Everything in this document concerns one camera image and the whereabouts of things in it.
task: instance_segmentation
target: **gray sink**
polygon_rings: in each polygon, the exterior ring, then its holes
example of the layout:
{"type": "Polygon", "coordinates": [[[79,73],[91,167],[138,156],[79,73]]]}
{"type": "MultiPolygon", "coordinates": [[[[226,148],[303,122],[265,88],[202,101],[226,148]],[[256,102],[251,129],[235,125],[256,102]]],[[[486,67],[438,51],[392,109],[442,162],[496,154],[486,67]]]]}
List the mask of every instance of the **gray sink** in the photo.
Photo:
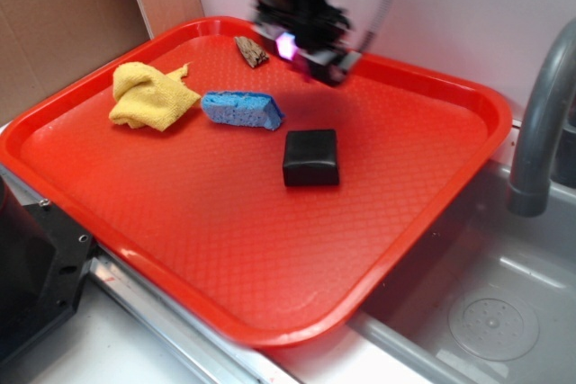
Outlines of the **gray sink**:
{"type": "Polygon", "coordinates": [[[432,382],[576,382],[576,195],[509,213],[490,162],[351,325],[432,382]]]}

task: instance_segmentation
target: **white wall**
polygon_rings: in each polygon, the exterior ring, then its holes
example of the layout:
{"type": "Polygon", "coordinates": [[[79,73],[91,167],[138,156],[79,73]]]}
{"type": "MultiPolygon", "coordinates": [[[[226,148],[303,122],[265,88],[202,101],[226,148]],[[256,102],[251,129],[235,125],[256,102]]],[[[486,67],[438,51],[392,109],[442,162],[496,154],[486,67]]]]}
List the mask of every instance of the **white wall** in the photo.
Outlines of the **white wall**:
{"type": "MultiPolygon", "coordinates": [[[[355,44],[380,0],[330,0],[348,10],[355,44]]],[[[253,0],[202,0],[210,15],[252,16],[253,0]]],[[[393,0],[370,51],[488,85],[520,119],[545,54],[576,0],[393,0]]]]}

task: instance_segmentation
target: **gray faucet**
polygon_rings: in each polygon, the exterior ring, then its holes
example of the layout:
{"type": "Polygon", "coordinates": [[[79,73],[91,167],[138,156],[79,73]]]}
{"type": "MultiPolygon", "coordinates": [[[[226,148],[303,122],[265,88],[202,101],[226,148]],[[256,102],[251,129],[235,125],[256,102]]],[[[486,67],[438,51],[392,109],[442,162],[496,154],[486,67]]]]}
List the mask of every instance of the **gray faucet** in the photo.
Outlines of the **gray faucet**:
{"type": "Polygon", "coordinates": [[[543,213],[551,178],[576,187],[576,19],[554,41],[536,79],[508,179],[507,206],[543,213]]]}

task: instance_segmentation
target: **yellow rag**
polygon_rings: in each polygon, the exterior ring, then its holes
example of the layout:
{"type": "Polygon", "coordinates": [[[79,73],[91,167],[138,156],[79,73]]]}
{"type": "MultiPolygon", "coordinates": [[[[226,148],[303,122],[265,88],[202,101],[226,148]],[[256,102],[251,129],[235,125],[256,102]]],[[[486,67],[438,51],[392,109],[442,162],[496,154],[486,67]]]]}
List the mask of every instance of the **yellow rag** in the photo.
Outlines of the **yellow rag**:
{"type": "Polygon", "coordinates": [[[120,65],[113,74],[112,94],[116,105],[110,120],[131,128],[150,126],[163,131],[177,121],[199,99],[182,81],[188,65],[167,75],[139,62],[120,65]]]}

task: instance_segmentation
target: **red tray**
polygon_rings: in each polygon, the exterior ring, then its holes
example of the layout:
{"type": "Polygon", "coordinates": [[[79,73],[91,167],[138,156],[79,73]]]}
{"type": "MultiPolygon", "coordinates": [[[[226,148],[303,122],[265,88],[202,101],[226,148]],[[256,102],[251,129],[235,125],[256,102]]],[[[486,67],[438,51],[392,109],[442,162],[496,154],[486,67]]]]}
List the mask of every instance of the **red tray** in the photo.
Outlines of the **red tray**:
{"type": "Polygon", "coordinates": [[[251,69],[231,18],[189,22],[53,95],[0,137],[0,160],[223,334],[295,344],[344,322],[474,176],[511,125],[481,85],[366,55],[338,88],[278,58],[251,69]],[[164,133],[108,120],[121,63],[187,85],[271,94],[277,131],[193,107],[164,133]],[[288,130],[335,129],[338,187],[284,187],[288,130]]]}

